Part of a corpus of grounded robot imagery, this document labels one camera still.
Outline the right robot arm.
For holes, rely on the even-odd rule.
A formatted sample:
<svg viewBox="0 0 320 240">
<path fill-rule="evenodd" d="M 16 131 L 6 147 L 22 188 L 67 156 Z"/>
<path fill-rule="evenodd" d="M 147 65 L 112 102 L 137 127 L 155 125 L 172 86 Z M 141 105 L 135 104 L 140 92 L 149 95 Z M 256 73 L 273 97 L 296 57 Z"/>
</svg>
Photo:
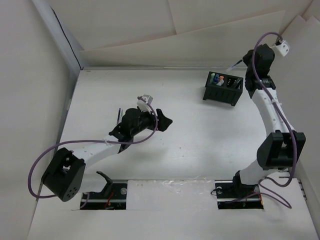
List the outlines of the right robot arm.
<svg viewBox="0 0 320 240">
<path fill-rule="evenodd" d="M 275 52 L 267 44 L 249 50 L 242 58 L 247 66 L 245 88 L 258 108 L 266 139 L 256 153 L 256 159 L 232 179 L 231 191 L 243 197 L 250 187 L 276 171 L 292 168 L 298 162 L 306 136 L 297 132 L 287 120 L 278 101 L 275 83 L 269 76 Z"/>
</svg>

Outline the light blue cap pen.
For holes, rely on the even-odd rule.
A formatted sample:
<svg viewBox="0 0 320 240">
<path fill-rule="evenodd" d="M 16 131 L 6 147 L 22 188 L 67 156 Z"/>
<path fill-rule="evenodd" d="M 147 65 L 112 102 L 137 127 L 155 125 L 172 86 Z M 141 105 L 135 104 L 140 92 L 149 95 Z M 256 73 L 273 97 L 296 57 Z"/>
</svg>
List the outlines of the light blue cap pen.
<svg viewBox="0 0 320 240">
<path fill-rule="evenodd" d="M 233 64 L 232 66 L 230 66 L 229 68 L 227 68 L 225 71 L 228 73 L 228 72 L 230 72 L 230 71 L 232 71 L 235 67 L 237 67 L 240 63 L 242 63 L 243 62 L 243 60 L 242 59 L 240 59 L 240 60 L 238 60 L 235 64 Z"/>
</svg>

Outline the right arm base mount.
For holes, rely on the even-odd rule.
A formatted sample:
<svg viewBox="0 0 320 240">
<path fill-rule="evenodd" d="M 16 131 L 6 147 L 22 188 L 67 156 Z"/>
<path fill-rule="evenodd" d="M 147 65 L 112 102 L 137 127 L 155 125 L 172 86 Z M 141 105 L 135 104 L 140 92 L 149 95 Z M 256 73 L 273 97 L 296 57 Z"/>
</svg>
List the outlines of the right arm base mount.
<svg viewBox="0 0 320 240">
<path fill-rule="evenodd" d="M 219 210 L 263 210 L 261 195 L 255 194 L 259 192 L 257 184 L 244 185 L 239 176 L 234 176 L 232 180 L 215 180 L 210 194 L 216 197 Z"/>
</svg>

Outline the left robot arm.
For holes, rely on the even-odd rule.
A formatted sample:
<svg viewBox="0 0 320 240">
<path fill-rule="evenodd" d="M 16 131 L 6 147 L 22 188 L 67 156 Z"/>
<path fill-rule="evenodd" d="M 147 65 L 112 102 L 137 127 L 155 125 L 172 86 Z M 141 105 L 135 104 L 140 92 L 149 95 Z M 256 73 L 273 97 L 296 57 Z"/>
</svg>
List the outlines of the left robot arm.
<svg viewBox="0 0 320 240">
<path fill-rule="evenodd" d="M 146 129 L 164 132 L 172 123 L 173 120 L 159 108 L 155 114 L 129 108 L 121 122 L 102 142 L 76 150 L 60 148 L 45 170 L 41 182 L 62 202 L 71 200 L 77 193 L 88 192 L 107 198 L 112 192 L 113 181 L 101 171 L 97 171 L 93 177 L 85 175 L 85 171 L 99 161 L 125 151 L 140 132 Z"/>
</svg>

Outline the blue cap marker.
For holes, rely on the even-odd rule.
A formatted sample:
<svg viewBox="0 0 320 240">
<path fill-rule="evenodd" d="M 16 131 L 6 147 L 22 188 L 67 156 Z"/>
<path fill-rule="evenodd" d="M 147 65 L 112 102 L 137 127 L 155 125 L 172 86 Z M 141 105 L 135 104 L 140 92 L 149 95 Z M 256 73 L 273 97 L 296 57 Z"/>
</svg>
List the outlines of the blue cap marker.
<svg viewBox="0 0 320 240">
<path fill-rule="evenodd" d="M 220 81 L 220 75 L 219 74 L 216 74 L 215 76 L 214 76 L 214 82 L 215 83 L 218 83 Z"/>
</svg>

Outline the purple pen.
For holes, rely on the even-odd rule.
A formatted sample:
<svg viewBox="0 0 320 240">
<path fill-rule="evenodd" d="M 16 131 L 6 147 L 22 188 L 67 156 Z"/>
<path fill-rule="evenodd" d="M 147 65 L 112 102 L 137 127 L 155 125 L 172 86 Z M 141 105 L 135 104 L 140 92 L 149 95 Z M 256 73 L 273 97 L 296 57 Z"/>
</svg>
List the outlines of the purple pen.
<svg viewBox="0 0 320 240">
<path fill-rule="evenodd" d="M 123 109 L 119 108 L 118 109 L 118 116 L 117 116 L 117 125 L 122 121 L 122 116 L 123 116 Z"/>
</svg>

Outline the green highlighter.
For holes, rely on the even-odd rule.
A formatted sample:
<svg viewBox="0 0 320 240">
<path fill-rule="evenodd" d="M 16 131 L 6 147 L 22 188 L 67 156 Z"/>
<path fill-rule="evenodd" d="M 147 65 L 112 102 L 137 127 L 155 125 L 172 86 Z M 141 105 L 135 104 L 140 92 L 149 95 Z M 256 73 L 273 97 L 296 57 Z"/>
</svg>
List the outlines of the green highlighter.
<svg viewBox="0 0 320 240">
<path fill-rule="evenodd" d="M 216 74 L 215 74 L 214 72 L 211 73 L 211 75 L 210 75 L 210 81 L 209 81 L 210 84 L 212 84 L 212 83 L 214 82 L 215 75 L 216 75 Z"/>
</svg>

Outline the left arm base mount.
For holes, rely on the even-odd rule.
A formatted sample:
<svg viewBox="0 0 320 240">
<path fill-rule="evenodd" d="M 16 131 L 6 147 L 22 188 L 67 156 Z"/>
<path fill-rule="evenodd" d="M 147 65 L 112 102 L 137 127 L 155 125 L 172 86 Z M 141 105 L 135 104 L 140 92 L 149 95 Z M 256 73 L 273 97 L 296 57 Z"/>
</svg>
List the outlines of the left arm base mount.
<svg viewBox="0 0 320 240">
<path fill-rule="evenodd" d="M 80 210 L 125 210 L 127 208 L 127 180 L 112 180 L 105 173 L 84 176 Z"/>
</svg>

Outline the orange highlighter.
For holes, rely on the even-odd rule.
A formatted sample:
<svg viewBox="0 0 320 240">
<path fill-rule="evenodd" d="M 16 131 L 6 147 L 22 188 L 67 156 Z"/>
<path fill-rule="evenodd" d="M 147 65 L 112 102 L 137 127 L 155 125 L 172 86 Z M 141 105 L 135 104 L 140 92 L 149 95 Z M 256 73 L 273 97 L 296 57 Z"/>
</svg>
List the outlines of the orange highlighter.
<svg viewBox="0 0 320 240">
<path fill-rule="evenodd" d="M 224 84 L 224 79 L 225 77 L 224 76 L 220 76 L 219 77 L 219 80 L 218 80 L 218 83 L 216 84 L 217 86 L 222 86 Z"/>
</svg>

